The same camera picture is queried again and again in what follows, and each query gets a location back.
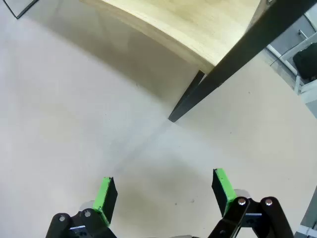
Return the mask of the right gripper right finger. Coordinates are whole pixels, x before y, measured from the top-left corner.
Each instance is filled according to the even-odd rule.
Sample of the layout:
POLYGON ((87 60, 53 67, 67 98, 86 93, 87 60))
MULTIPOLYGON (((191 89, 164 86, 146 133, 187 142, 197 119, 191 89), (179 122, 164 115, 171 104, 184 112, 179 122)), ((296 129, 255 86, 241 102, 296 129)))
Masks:
POLYGON ((292 238, 293 232, 279 201, 272 196, 254 201, 238 195, 224 169, 214 169, 212 189, 221 220, 210 233, 211 238, 235 238, 241 228, 251 228, 258 238, 292 238))

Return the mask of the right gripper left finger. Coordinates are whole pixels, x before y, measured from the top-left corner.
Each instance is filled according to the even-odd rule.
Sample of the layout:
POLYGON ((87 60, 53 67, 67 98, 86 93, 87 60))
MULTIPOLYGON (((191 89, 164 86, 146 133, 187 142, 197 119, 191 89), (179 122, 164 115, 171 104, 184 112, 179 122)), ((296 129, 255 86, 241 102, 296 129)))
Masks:
POLYGON ((114 238, 110 229, 117 199, 113 177, 104 177, 91 208, 84 208, 74 216, 57 213, 53 216, 48 238, 114 238))

